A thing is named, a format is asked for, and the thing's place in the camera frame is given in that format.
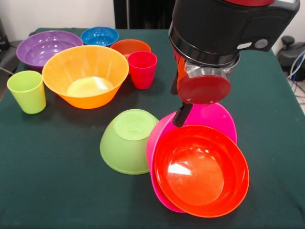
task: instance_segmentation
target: green felt surface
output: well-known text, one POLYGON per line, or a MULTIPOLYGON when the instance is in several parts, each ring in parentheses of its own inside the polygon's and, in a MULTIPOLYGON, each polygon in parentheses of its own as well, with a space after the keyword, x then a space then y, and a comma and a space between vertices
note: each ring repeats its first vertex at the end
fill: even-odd
POLYGON ((242 52, 232 92, 222 102, 250 169, 249 192, 231 214, 202 219, 171 212, 158 201, 149 174, 120 174, 103 162, 101 136, 120 112, 139 108, 161 119, 180 105, 169 92, 176 64, 167 31, 119 33, 147 42, 158 56, 150 89, 137 90, 127 79, 113 101, 94 110, 74 108, 46 90, 47 107, 35 115, 23 113, 5 93, 0 228, 304 228, 305 117, 271 52, 242 52))

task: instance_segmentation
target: blue bowl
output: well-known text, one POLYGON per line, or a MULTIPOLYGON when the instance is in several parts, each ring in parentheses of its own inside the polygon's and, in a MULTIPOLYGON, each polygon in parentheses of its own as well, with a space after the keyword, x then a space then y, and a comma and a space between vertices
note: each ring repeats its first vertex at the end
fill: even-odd
POLYGON ((81 34, 81 40, 84 44, 110 46, 117 42, 118 39, 119 33, 109 27, 93 27, 81 34))

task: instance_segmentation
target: bowl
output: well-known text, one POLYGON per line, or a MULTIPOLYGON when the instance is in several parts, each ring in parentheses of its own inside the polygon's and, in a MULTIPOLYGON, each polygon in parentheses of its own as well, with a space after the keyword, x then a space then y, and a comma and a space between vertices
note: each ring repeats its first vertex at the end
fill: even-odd
POLYGON ((129 65, 118 51, 83 45, 53 56, 42 70, 48 88, 72 106, 101 107, 115 96, 126 79, 129 65))
MULTIPOLYGON (((148 167, 151 174, 153 189, 160 200, 160 202, 166 206, 168 209, 175 212, 184 212, 174 205, 162 192, 161 188, 156 179, 156 175, 153 170, 154 153, 158 146, 160 139, 164 137, 165 134, 177 127, 172 124, 173 118, 176 112, 173 112, 161 119, 159 123, 152 130, 146 146, 146 158, 148 162, 148 167)), ((220 104, 214 103, 208 106, 194 104, 184 125, 205 125, 227 135, 237 144, 237 132, 234 124, 234 120, 230 113, 220 104)))
POLYGON ((34 34, 22 41, 16 50, 18 59, 30 68, 41 71, 55 54, 82 45, 81 39, 71 32, 46 31, 34 34))
POLYGON ((168 132, 154 157, 162 191, 191 215, 226 215, 247 194, 250 178, 243 153, 230 138, 210 127, 187 125, 168 132))
POLYGON ((148 173, 145 148, 148 136, 158 119, 144 110, 120 113, 107 126, 100 144, 105 163, 120 173, 148 173))
POLYGON ((119 39, 119 33, 109 27, 93 27, 81 34, 81 40, 85 44, 111 46, 119 39))
POLYGON ((146 44, 143 41, 134 40, 134 39, 126 39, 126 40, 118 41, 114 43, 110 48, 123 54, 126 57, 126 59, 130 54, 136 51, 148 51, 148 52, 152 51, 148 44, 146 44))

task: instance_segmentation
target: pink bowl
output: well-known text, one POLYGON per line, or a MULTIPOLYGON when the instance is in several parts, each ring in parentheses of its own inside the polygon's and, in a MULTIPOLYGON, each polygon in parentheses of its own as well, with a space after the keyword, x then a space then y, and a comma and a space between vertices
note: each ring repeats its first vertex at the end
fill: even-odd
MULTIPOLYGON (((159 140, 169 131, 176 129, 177 127, 172 124, 173 118, 176 112, 169 114, 161 119, 154 127, 151 134, 148 137, 146 145, 146 158, 148 168, 151 174, 152 187, 161 201, 161 203, 168 209, 183 213, 181 209, 177 208, 162 192, 156 175, 153 170, 153 158, 154 152, 157 148, 159 140)), ((215 130, 227 135, 232 141, 237 144, 237 132, 234 124, 234 120, 230 113, 220 104, 215 103, 211 105, 198 105, 194 104, 190 114, 188 115, 184 125, 204 125, 211 127, 215 130)))

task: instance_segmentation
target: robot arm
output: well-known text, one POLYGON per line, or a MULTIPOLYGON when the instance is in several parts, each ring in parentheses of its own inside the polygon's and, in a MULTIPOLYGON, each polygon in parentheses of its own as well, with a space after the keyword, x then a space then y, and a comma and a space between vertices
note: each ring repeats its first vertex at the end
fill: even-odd
POLYGON ((184 106, 174 124, 183 124, 192 104, 225 98, 240 51, 269 51, 299 8, 300 0, 176 0, 169 38, 178 74, 171 92, 184 106))

